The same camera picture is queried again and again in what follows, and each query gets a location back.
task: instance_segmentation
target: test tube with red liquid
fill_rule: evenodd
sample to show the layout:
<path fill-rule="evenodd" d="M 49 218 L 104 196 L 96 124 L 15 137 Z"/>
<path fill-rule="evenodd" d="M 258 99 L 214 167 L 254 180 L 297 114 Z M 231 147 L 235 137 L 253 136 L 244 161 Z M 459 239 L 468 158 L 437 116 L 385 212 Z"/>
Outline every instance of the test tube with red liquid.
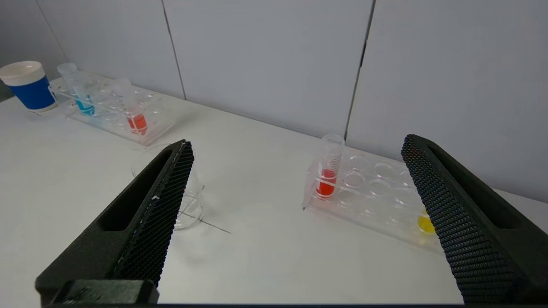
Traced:
<path fill-rule="evenodd" d="M 318 164 L 318 176 L 321 181 L 316 185 L 316 192 L 321 199 L 327 199 L 335 192 L 334 184 L 339 174 L 344 139 L 339 135 L 325 135 L 322 142 Z"/>
<path fill-rule="evenodd" d="M 114 81 L 114 88 L 121 107 L 124 109 L 132 133 L 144 135 L 147 130 L 145 116 L 139 112 L 139 105 L 135 99 L 132 85 L 127 78 L 120 78 Z"/>

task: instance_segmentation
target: test tube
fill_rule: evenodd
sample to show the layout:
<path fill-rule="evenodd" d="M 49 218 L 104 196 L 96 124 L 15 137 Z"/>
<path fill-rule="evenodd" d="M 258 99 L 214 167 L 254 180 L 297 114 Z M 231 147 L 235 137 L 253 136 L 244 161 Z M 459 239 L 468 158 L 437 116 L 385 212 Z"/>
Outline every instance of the test tube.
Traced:
<path fill-rule="evenodd" d="M 145 116 L 140 112 L 139 105 L 135 99 L 135 93 L 132 89 L 132 84 L 127 78 L 119 78 L 113 82 L 118 101 L 124 110 L 125 116 L 128 119 L 129 127 L 132 133 L 144 135 L 148 129 Z"/>
<path fill-rule="evenodd" d="M 325 135 L 322 138 L 322 149 L 319 156 L 318 175 L 322 181 L 316 186 L 316 192 L 322 199 L 327 199 L 335 192 L 335 184 L 341 157 L 343 156 L 344 139 L 339 135 Z"/>
<path fill-rule="evenodd" d="M 416 220 L 416 225 L 422 232 L 426 233 L 435 233 L 436 229 L 430 220 L 430 216 L 426 213 L 426 209 L 423 209 L 423 212 Z"/>
<path fill-rule="evenodd" d="M 81 78 L 78 78 L 78 68 L 74 63 L 63 63 L 57 67 L 57 70 L 63 77 L 68 91 L 76 100 L 80 112 L 91 116 L 95 113 L 95 107 L 82 102 L 82 100 L 91 101 Z"/>

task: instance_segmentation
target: white wall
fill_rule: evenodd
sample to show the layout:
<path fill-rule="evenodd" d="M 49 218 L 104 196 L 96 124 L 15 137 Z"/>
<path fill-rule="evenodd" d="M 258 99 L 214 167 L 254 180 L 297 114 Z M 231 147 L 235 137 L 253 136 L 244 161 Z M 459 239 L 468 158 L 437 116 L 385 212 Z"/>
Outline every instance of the white wall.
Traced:
<path fill-rule="evenodd" d="M 39 0 L 69 62 L 184 98 L 161 0 Z"/>
<path fill-rule="evenodd" d="M 343 135 L 371 1 L 166 0 L 190 101 Z"/>
<path fill-rule="evenodd" d="M 42 63 L 50 80 L 65 62 L 35 0 L 0 1 L 0 67 L 27 60 Z"/>
<path fill-rule="evenodd" d="M 383 1 L 347 144 L 433 140 L 488 184 L 548 202 L 548 2 Z"/>

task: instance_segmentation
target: blue paper cup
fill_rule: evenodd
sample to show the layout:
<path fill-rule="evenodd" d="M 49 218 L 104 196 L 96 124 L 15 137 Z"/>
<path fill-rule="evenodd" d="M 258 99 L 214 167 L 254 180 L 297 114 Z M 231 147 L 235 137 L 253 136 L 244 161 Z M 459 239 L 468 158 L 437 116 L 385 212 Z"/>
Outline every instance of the blue paper cup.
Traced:
<path fill-rule="evenodd" d="M 6 65 L 0 69 L 0 79 L 32 112 L 50 110 L 57 105 L 40 62 L 23 61 Z"/>

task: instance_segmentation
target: blue liquid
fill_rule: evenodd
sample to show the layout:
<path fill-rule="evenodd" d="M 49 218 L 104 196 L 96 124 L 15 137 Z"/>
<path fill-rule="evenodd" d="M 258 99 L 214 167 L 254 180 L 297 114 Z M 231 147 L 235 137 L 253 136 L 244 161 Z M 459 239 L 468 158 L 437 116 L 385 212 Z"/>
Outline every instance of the blue liquid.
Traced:
<path fill-rule="evenodd" d="M 76 100 L 76 104 L 78 104 L 78 108 L 80 108 L 81 113 L 83 113 L 85 115 L 88 115 L 88 116 L 92 116 L 92 115 L 95 114 L 95 106 L 90 105 L 90 104 L 86 104 L 86 103 L 81 102 L 79 100 Z"/>

